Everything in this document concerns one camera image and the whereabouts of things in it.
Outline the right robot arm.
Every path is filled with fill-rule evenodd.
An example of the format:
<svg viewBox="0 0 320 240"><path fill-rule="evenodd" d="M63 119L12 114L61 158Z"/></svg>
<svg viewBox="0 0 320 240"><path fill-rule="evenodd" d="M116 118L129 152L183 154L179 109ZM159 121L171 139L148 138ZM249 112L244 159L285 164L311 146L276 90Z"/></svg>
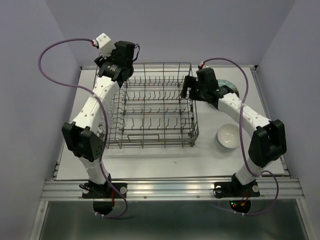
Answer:
<svg viewBox="0 0 320 240"><path fill-rule="evenodd" d="M251 138L244 165L231 181L221 183L215 190L217 198L236 197L251 190L263 170L287 152L284 123L261 116L247 106L231 87L219 84L212 68L199 69L196 76L185 76L180 96L212 105L237 122L239 130L246 131Z"/></svg>

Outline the teal floral plate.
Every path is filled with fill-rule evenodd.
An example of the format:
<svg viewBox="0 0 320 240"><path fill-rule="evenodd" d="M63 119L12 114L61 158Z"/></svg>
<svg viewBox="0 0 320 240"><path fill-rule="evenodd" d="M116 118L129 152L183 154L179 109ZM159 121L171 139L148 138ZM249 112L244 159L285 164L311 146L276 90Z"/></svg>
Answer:
<svg viewBox="0 0 320 240"><path fill-rule="evenodd" d="M230 89L233 90L233 92L237 95L238 98L240 97L240 93L239 93L238 88L232 82L225 80L225 79L218 79L217 83L218 83L219 87L221 87L221 86L229 87Z"/></svg>

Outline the grey wire dish rack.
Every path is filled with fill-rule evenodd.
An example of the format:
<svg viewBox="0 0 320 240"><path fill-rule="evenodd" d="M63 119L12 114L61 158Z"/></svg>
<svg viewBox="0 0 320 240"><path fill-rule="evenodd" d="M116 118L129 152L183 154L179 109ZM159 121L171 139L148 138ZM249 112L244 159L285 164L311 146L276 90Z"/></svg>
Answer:
<svg viewBox="0 0 320 240"><path fill-rule="evenodd" d="M187 62L138 63L115 94L106 148L192 147L199 136L196 103L181 98Z"/></svg>

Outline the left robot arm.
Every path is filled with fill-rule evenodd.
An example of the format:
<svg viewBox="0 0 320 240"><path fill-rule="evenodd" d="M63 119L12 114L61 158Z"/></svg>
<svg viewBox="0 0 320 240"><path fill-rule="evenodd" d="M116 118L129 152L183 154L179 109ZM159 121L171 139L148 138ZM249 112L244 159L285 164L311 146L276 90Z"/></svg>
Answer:
<svg viewBox="0 0 320 240"><path fill-rule="evenodd" d="M83 164L88 182L80 185L85 193L106 197L111 193L111 175L105 169L102 156L107 136L100 136L100 123L108 127L107 106L123 83L134 73L133 63L140 46L128 41L117 41L101 53L94 62L99 68L90 95L79 114L62 126L62 134L68 150Z"/></svg>

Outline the aluminium mounting rail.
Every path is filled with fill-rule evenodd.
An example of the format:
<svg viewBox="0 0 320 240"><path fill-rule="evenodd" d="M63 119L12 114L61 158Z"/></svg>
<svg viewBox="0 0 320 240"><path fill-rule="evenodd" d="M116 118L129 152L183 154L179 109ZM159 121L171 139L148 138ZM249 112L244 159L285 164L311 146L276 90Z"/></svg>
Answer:
<svg viewBox="0 0 320 240"><path fill-rule="evenodd" d="M277 176L278 200L305 199L298 179ZM127 183L128 202L139 201L218 201L213 189L218 182L229 182L230 177L188 177L188 178L142 178L114 180ZM89 201L82 197L79 184L84 180L52 180L44 183L41 201ZM271 200L276 195L276 183L271 176L258 178L260 197L256 200Z"/></svg>

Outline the clear faceted glass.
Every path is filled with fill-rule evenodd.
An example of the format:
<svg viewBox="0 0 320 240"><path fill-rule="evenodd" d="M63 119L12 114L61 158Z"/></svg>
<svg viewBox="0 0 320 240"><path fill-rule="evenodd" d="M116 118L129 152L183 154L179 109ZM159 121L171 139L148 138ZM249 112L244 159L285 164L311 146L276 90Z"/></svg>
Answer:
<svg viewBox="0 0 320 240"><path fill-rule="evenodd" d="M100 138L104 138L105 135L108 134L110 128L112 125L112 120L110 120L109 118L107 118L107 120L105 120L104 117L101 118L101 120L98 123L98 127L97 127L97 134Z"/></svg>
<svg viewBox="0 0 320 240"><path fill-rule="evenodd" d="M114 111L116 109L116 105L113 102L110 102L107 104L107 106L105 107L105 111L106 111L106 115L108 118L112 118Z"/></svg>

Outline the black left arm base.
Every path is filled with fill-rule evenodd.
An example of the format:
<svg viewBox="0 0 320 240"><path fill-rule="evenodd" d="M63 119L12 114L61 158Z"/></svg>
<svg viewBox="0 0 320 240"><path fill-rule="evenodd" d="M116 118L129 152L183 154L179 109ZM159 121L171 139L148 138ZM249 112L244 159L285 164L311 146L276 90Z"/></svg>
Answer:
<svg viewBox="0 0 320 240"><path fill-rule="evenodd" d="M79 184L82 190L82 198L94 200L92 209L95 215L107 219L117 219L122 217L128 210L126 182L112 182L112 186L106 182L105 184L96 184L88 181ZM124 200L124 210L115 215L116 199Z"/></svg>

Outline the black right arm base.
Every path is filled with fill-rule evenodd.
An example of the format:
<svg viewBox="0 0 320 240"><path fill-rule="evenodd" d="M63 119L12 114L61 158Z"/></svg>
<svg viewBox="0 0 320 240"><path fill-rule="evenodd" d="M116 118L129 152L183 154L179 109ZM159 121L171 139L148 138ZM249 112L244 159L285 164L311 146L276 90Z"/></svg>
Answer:
<svg viewBox="0 0 320 240"><path fill-rule="evenodd" d="M250 198L261 196L257 181L251 180L248 184L242 185L233 174L231 181L220 181L214 183L213 196L217 199L231 198L229 206L231 210L239 214L247 214L251 209Z"/></svg>

